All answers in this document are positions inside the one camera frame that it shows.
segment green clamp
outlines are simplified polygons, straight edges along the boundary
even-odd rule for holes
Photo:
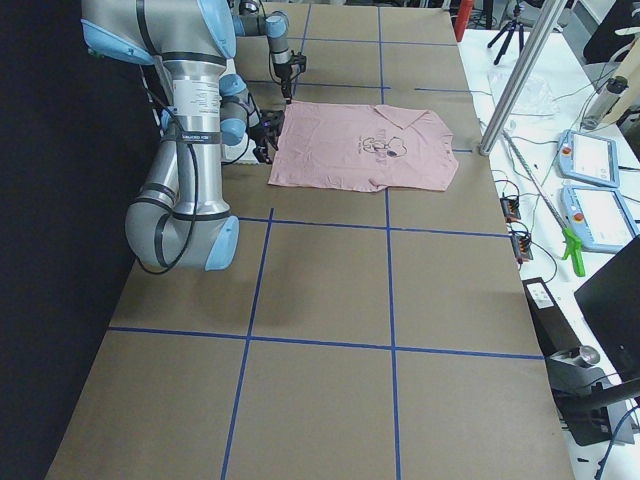
[[[562,234],[564,235],[564,242],[567,244],[562,259],[566,260],[569,258],[569,255],[571,255],[573,271],[577,276],[584,277],[586,272],[584,271],[584,263],[582,261],[582,240],[580,240],[570,228],[563,228]]]

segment tripod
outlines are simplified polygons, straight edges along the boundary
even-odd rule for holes
[[[496,43],[502,35],[504,35],[505,32],[507,33],[507,38],[504,40],[502,48],[500,48],[500,51],[498,52],[498,56],[493,61],[494,65],[500,63],[500,59],[507,52],[507,49],[509,48],[509,42],[511,41],[513,32],[515,32],[516,29],[518,30],[518,43],[520,47],[519,51],[522,52],[522,49],[524,48],[524,25],[520,21],[520,12],[522,12],[522,7],[520,6],[520,2],[517,1],[515,6],[513,7],[513,20],[502,27],[502,29],[498,32],[498,35],[496,35],[493,40],[491,40],[487,45],[487,48],[491,48],[493,44]]]

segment pink shirt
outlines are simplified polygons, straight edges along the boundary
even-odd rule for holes
[[[458,168],[453,134],[430,110],[294,101],[271,185],[376,192],[447,189]]]

